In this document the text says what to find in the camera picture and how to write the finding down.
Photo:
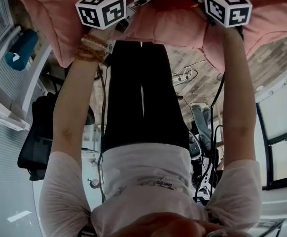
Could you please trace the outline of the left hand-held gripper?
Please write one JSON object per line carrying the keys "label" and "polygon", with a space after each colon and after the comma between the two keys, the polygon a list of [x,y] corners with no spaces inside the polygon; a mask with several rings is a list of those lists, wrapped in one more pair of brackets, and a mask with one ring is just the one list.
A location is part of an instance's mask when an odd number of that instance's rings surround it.
{"label": "left hand-held gripper", "polygon": [[129,27],[138,7],[151,0],[79,0],[76,10],[83,25],[105,30],[116,26],[124,32]]}

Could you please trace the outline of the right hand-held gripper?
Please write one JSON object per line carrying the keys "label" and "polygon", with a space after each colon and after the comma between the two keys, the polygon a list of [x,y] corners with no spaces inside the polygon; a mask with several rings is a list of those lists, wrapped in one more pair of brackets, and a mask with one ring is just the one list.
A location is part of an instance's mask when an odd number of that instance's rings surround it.
{"label": "right hand-held gripper", "polygon": [[252,3],[249,0],[198,0],[210,23],[226,28],[247,25]]}

